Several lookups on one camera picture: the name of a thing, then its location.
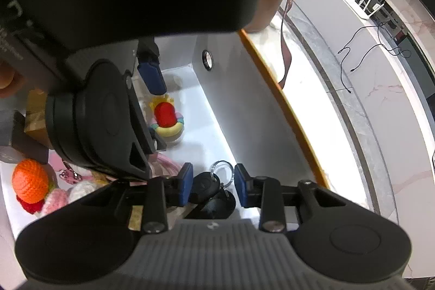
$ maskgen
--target black key fob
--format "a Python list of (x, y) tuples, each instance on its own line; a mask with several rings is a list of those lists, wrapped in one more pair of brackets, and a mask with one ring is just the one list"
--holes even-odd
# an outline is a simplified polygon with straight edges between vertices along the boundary
[(236, 199), (230, 191), (220, 189), (210, 200), (197, 205), (185, 219), (227, 219), (236, 209)]
[(189, 202), (200, 204), (214, 196), (220, 188), (220, 180), (215, 174), (214, 180), (210, 172), (203, 172), (193, 179)]

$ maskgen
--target blue gripper pad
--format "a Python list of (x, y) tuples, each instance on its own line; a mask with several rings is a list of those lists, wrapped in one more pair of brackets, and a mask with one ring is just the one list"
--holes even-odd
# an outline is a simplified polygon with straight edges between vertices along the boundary
[(247, 180), (251, 177), (246, 172), (243, 164), (237, 164), (234, 169), (234, 185), (239, 196), (240, 205), (247, 208)]
[(158, 63), (139, 63), (138, 71), (151, 94), (163, 95), (166, 93), (166, 83), (164, 82)]
[(192, 189), (193, 183), (193, 165), (191, 163), (185, 163), (177, 175), (179, 179), (179, 197), (180, 206), (186, 205), (189, 200), (189, 195)]

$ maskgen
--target orange yarn ball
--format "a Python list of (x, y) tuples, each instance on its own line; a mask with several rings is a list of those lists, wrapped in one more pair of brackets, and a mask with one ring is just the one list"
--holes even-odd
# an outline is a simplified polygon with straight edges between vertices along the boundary
[(15, 167), (12, 187), (26, 203), (38, 203), (48, 193), (47, 173), (40, 163), (27, 158)]

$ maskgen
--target key ring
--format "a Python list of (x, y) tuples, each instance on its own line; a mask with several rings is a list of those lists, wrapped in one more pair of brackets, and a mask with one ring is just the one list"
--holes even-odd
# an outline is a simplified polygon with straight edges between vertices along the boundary
[(219, 160), (219, 161), (216, 161), (216, 162), (215, 162), (215, 163), (210, 167), (210, 174), (212, 175), (212, 180), (215, 181), (215, 177), (213, 176), (213, 175), (214, 175), (213, 172), (214, 172), (216, 166), (219, 165), (220, 163), (228, 165), (229, 168), (231, 169), (231, 178), (230, 178), (230, 181), (229, 181), (227, 184), (225, 184), (225, 185), (222, 183), (222, 186), (223, 186), (224, 188), (227, 188), (227, 187), (229, 187), (229, 186), (233, 183), (233, 181), (234, 181), (234, 168), (233, 168), (233, 166), (232, 166), (228, 161), (225, 161), (225, 160)]

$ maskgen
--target power cord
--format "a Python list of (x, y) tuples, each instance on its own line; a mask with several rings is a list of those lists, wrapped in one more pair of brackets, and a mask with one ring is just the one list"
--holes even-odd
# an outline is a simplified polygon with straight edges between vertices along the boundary
[[(387, 50), (387, 51), (388, 51), (391, 55), (393, 55), (393, 56), (398, 56), (398, 55), (400, 55), (400, 56), (402, 56), (403, 58), (409, 58), (409, 57), (411, 56), (412, 52), (411, 52), (410, 50), (408, 50), (408, 49), (406, 49), (406, 50), (402, 50), (402, 48), (401, 48), (400, 46), (397, 46), (397, 47), (395, 47), (395, 48), (388, 49), (388, 48), (387, 48), (383, 43), (381, 43), (381, 36), (380, 36), (380, 34), (379, 34), (379, 29), (380, 29), (380, 28), (383, 28), (384, 25), (387, 24), (387, 23), (388, 23), (388, 21), (384, 21), (384, 22), (381, 22), (381, 23), (378, 24), (378, 25), (363, 26), (362, 28), (359, 28), (359, 29), (354, 33), (354, 35), (353, 35), (352, 38), (349, 40), (349, 42), (346, 43), (345, 46), (344, 46), (341, 50), (338, 51), (338, 54), (340, 54), (340, 53), (343, 52), (345, 49), (348, 49), (348, 50), (349, 50), (349, 51), (346, 53), (346, 55), (343, 57), (343, 59), (341, 60), (341, 63), (340, 63), (340, 80), (341, 80), (341, 83), (343, 84), (344, 88), (347, 90), (347, 92), (348, 92), (349, 94), (351, 93), (351, 91), (349, 90), (349, 88), (348, 88), (347, 86), (344, 85), (344, 82), (343, 82), (343, 62), (344, 62), (344, 60), (346, 59), (346, 57), (349, 55), (349, 53), (351, 52), (351, 48), (349, 47), (349, 43), (352, 42), (352, 40), (354, 39), (354, 37), (356, 36), (356, 34), (358, 33), (358, 31), (360, 31), (360, 30), (362, 30), (362, 29), (366, 29), (366, 28), (378, 28), (378, 41), (379, 41), (379, 43), (376, 44), (376, 45), (374, 45), (374, 46), (372, 46), (372, 47), (371, 47), (371, 48), (370, 48), (370, 49), (369, 49), (369, 50), (368, 50), (368, 51), (367, 51), (367, 52), (362, 56), (360, 63), (359, 63), (355, 68), (351, 69), (351, 71), (354, 71), (354, 70), (358, 69), (358, 67), (361, 65), (361, 63), (362, 63), (362, 61), (364, 60), (364, 58), (366, 57), (366, 55), (368, 55), (369, 52), (370, 52), (372, 49), (374, 49), (375, 47), (377, 47), (377, 46), (382, 46), (383, 48), (385, 48), (385, 50)], [(395, 50), (397, 50), (397, 49), (399, 50), (398, 53), (395, 53), (395, 52), (391, 53), (392, 51), (395, 51)], [(405, 56), (403, 55), (403, 53), (406, 52), (406, 51), (409, 52), (409, 56), (407, 56), (407, 57), (405, 57)]]

